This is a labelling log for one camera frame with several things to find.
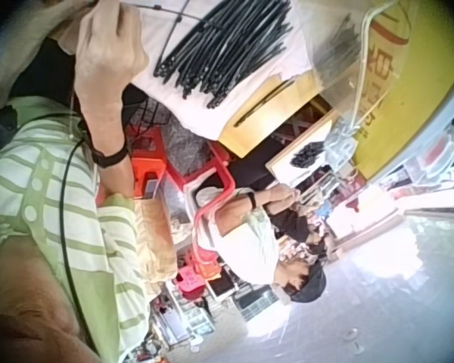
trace hand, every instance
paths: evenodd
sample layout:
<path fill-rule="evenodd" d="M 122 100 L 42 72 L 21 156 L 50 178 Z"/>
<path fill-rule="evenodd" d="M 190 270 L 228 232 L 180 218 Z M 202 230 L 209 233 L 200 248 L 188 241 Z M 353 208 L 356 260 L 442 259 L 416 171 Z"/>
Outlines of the hand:
<path fill-rule="evenodd" d="M 292 204 L 300 196 L 300 191 L 296 188 L 289 188 L 286 184 L 277 184 L 273 188 L 269 189 L 269 192 L 270 200 L 272 202 L 289 198 L 292 200 Z"/>
<path fill-rule="evenodd" d="M 104 122 L 97 115 L 120 115 L 124 88 L 147 65 L 139 10 L 99 0 L 81 21 L 76 50 L 75 89 L 88 125 Z"/>

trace wooden board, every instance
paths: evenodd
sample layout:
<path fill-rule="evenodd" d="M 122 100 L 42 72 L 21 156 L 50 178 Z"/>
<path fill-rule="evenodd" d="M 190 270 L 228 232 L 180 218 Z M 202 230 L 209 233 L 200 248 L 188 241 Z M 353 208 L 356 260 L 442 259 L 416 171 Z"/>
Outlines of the wooden board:
<path fill-rule="evenodd" d="M 310 142 L 324 141 L 339 116 L 340 115 L 336 110 L 328 112 L 317 123 L 307 129 L 296 140 L 267 162 L 266 168 L 279 182 L 290 186 L 295 186 L 303 179 L 307 178 L 318 167 L 324 164 L 324 153 L 320 155 L 317 161 L 309 169 L 300 169 L 292 166 L 291 159 L 293 155 Z"/>
<path fill-rule="evenodd" d="M 234 127 L 238 119 L 280 83 L 278 76 L 268 78 L 225 125 L 219 141 L 234 154 L 245 157 L 264 138 L 321 91 L 314 71 L 310 70 L 297 77 L 293 85 L 265 103 L 239 127 Z"/>

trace white shirt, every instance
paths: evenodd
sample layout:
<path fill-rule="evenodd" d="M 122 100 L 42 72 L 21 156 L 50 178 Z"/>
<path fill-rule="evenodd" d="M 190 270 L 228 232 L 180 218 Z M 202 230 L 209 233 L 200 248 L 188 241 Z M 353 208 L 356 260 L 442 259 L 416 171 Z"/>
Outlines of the white shirt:
<path fill-rule="evenodd" d="M 236 189 L 234 196 L 250 189 Z M 209 203 L 222 193 L 221 189 L 208 187 L 197 193 L 200 206 Z M 217 253 L 242 280 L 251 284 L 272 284 L 275 267 L 279 260 L 279 246 L 275 239 L 269 217 L 262 207 L 256 208 L 244 217 L 244 223 L 222 237 L 217 228 L 214 212 L 207 216 L 207 224 Z M 209 236 L 198 236 L 202 247 Z"/>

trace woman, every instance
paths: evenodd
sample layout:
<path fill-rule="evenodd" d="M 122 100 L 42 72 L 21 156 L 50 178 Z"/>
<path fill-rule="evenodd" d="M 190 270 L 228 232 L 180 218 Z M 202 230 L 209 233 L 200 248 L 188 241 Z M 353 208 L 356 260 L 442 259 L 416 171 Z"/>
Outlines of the woman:
<path fill-rule="evenodd" d="M 148 332 L 121 125 L 123 89 L 148 63 L 140 38 L 138 10 L 118 0 L 83 18 L 75 89 L 90 138 L 60 104 L 9 102 L 20 129 L 0 150 L 0 361 L 116 363 Z"/>

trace yellow sign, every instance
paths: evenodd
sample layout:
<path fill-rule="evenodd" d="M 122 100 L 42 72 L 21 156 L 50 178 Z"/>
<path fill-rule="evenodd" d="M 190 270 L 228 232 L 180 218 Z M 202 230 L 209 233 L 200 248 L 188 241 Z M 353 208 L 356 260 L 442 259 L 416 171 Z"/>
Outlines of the yellow sign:
<path fill-rule="evenodd" d="M 422 0 L 414 22 L 413 6 L 401 1 L 370 26 L 359 109 L 368 116 L 353 157 L 368 180 L 418 134 L 454 85 L 454 18 L 442 2 Z"/>

